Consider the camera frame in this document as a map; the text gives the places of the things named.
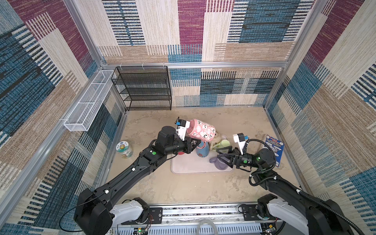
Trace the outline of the pink patterned mug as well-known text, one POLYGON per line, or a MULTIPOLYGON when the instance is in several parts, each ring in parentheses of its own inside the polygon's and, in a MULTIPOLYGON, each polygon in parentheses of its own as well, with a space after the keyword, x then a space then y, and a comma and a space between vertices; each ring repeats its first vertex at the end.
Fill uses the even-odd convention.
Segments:
POLYGON ((211 142, 216 134, 216 129, 213 125, 206 122, 191 119, 190 127, 187 129, 187 135, 191 138, 211 142))

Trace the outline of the blue polka dot mug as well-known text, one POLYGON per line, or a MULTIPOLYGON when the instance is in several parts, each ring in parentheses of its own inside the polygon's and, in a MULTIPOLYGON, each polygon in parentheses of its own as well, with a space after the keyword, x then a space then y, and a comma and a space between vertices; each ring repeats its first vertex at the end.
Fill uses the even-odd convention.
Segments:
POLYGON ((196 154, 201 157, 205 158, 208 156, 210 151, 210 146, 207 142, 202 141, 197 147, 196 147, 196 154))

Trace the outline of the small labelled jar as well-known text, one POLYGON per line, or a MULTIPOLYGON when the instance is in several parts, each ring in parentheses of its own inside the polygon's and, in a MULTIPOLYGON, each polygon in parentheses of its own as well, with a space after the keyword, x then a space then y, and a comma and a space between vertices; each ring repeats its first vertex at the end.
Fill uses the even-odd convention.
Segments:
POLYGON ((127 141, 119 142, 116 145, 116 151, 125 159, 128 159, 133 155, 133 149, 127 141))

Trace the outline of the white plastic tray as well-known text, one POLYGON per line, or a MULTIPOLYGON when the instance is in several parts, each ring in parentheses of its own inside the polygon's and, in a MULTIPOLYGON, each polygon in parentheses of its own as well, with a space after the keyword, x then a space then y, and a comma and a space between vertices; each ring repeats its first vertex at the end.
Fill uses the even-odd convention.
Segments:
POLYGON ((200 173, 225 173, 234 171, 227 167, 225 170, 218 169, 211 158, 216 158, 217 153, 210 151, 207 157, 199 157, 196 151, 190 154, 178 155, 172 159, 171 171, 174 174, 200 174, 200 173))

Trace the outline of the green mug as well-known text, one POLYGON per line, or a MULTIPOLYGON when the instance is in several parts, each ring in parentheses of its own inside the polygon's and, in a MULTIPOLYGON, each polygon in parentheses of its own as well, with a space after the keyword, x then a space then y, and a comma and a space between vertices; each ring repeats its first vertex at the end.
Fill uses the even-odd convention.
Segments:
POLYGON ((228 140, 222 140, 219 143, 213 145, 211 147, 211 150, 229 147, 230 145, 231 145, 231 143, 228 140))

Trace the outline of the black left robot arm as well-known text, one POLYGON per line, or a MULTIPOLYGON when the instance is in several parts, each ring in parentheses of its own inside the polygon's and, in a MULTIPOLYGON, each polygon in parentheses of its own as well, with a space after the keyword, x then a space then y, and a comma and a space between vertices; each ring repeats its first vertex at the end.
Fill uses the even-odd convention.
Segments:
POLYGON ((181 140, 174 127, 165 126, 126 170, 103 186, 85 189, 78 197, 74 221, 86 235, 104 235, 114 225, 127 221, 143 222, 148 217, 148 205, 140 198, 117 205, 117 202, 141 179, 153 173, 168 155, 191 153, 201 140, 186 137, 181 140))

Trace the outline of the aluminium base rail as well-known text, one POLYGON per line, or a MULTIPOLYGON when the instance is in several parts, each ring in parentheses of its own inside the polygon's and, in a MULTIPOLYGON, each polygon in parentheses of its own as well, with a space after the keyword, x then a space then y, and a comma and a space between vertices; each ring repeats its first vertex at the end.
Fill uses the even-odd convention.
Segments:
POLYGON ((115 235, 320 235, 318 224, 281 199, 151 205, 147 222, 115 226, 115 235))

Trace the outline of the beige ceramic teapot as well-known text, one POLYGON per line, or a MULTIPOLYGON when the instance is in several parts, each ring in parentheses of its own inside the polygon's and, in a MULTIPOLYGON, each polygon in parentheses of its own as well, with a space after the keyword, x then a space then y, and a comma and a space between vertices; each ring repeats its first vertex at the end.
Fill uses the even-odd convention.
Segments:
POLYGON ((216 145, 216 144, 220 143, 223 140, 228 140, 228 137, 226 135, 224 135, 224 134, 220 134, 220 133, 216 132, 215 136, 214 136, 214 138, 212 140, 212 143, 214 145, 216 145))

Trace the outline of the purple mug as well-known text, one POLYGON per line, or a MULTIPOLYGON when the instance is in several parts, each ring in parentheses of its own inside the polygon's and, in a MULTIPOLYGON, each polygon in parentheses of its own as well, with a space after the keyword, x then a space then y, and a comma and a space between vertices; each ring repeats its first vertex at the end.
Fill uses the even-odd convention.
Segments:
POLYGON ((217 157, 212 157, 209 159, 209 162, 211 164, 214 164, 214 166, 218 169, 218 170, 226 170, 229 166, 228 166, 228 163, 229 163, 229 159, 228 158, 224 158, 224 159, 219 159, 217 157))

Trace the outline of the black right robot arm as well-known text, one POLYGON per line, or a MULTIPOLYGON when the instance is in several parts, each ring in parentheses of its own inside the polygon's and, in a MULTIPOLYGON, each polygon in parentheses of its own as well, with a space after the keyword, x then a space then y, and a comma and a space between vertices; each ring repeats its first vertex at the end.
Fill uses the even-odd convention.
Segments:
POLYGON ((270 193, 258 199, 258 216, 276 217, 305 235, 352 235, 362 231, 345 217, 337 203, 314 197, 284 179, 274 171, 275 154, 262 148, 256 154, 238 148, 217 150, 217 158, 231 168, 249 172, 249 183, 270 193))

